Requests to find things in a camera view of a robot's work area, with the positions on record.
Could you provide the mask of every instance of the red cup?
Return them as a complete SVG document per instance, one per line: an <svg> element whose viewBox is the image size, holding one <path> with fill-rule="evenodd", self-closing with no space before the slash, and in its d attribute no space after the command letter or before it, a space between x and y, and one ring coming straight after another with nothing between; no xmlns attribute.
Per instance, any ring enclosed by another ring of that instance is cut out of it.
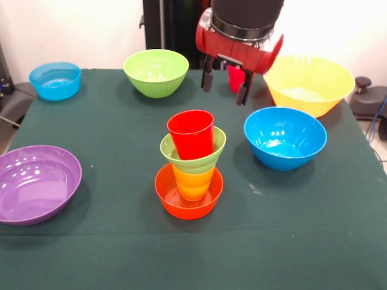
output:
<svg viewBox="0 0 387 290"><path fill-rule="evenodd" d="M244 83L245 72L240 68L228 65L227 70L229 71L229 85L232 92L235 94L238 92L239 87Z"/></svg>
<svg viewBox="0 0 387 290"><path fill-rule="evenodd" d="M213 115L210 112L180 112L169 119L167 128L180 159L198 159L213 153Z"/></svg>

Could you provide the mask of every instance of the orange cup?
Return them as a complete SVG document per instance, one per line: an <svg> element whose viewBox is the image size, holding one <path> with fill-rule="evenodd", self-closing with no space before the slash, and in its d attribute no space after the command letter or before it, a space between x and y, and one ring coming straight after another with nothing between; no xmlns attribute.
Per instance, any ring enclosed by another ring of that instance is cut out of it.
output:
<svg viewBox="0 0 387 290"><path fill-rule="evenodd" d="M210 187L215 166L200 174L188 174L172 165L176 178L176 185L182 198L187 201L199 201L204 198Z"/></svg>

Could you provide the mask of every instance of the dark green tablecloth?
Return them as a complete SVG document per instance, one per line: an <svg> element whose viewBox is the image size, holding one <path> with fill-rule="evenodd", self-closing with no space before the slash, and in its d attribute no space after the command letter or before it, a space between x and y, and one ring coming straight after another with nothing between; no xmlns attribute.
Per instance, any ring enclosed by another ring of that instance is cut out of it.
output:
<svg viewBox="0 0 387 290"><path fill-rule="evenodd" d="M387 289L387 179L348 105L321 118L328 143L314 161L274 172L243 134L271 103L262 80L237 107L226 72L208 94L200 77L151 100L120 70L84 70L74 98L33 103L12 147L68 149L83 179L51 220L0 226L0 289ZM163 210L154 178L168 118L193 108L214 114L227 144L219 203L188 222Z"/></svg>

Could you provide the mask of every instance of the purple bowl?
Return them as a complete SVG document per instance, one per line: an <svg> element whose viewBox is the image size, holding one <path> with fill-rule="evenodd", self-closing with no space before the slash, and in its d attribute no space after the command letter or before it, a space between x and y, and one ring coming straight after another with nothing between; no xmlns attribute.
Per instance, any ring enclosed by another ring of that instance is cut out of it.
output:
<svg viewBox="0 0 387 290"><path fill-rule="evenodd" d="M59 147L29 146L0 156L0 223L33 225L52 218L81 177L78 159Z"/></svg>

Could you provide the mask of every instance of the white wall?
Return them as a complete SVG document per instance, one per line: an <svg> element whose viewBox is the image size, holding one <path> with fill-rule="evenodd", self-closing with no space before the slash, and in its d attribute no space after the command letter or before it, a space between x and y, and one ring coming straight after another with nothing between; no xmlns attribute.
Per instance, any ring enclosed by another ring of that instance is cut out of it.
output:
<svg viewBox="0 0 387 290"><path fill-rule="evenodd" d="M0 0L0 42L15 83L45 62L121 68L145 49L142 0Z"/></svg>
<svg viewBox="0 0 387 290"><path fill-rule="evenodd" d="M0 41L16 83L50 61L121 68L145 49L141 15L142 0L0 0ZM382 0L285 0L281 53L319 54L387 85L386 19Z"/></svg>
<svg viewBox="0 0 387 290"><path fill-rule="evenodd" d="M285 0L281 54L318 54L387 85L387 1Z"/></svg>

